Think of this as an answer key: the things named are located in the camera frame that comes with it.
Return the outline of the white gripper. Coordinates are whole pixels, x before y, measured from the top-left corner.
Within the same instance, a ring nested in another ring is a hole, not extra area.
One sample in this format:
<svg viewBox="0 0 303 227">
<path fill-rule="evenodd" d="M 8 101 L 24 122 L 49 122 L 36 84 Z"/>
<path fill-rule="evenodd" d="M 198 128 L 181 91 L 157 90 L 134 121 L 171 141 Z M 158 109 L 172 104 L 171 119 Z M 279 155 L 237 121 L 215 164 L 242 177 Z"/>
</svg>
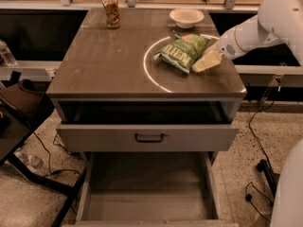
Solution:
<svg viewBox="0 0 303 227">
<path fill-rule="evenodd" d="M 206 69 L 219 65 L 224 56 L 227 59 L 234 60 L 244 55 L 236 40 L 236 29 L 234 27 L 225 31 L 225 33 L 215 42 L 217 50 L 205 52 L 192 66 L 196 73 L 203 72 Z"/>
</svg>

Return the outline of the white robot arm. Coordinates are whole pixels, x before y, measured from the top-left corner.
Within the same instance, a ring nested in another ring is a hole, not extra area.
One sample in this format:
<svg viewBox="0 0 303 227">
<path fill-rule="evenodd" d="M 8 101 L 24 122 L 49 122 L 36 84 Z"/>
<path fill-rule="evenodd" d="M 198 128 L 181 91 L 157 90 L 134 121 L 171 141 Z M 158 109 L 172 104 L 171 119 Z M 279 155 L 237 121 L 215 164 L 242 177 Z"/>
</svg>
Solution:
<svg viewBox="0 0 303 227">
<path fill-rule="evenodd" d="M 286 44 L 303 66 L 303 7 L 299 0 L 263 0 L 258 13 L 227 30 L 192 66 L 200 73 L 223 58 Z M 288 154 L 279 176 L 270 227 L 303 227 L 303 140 Z"/>
</svg>

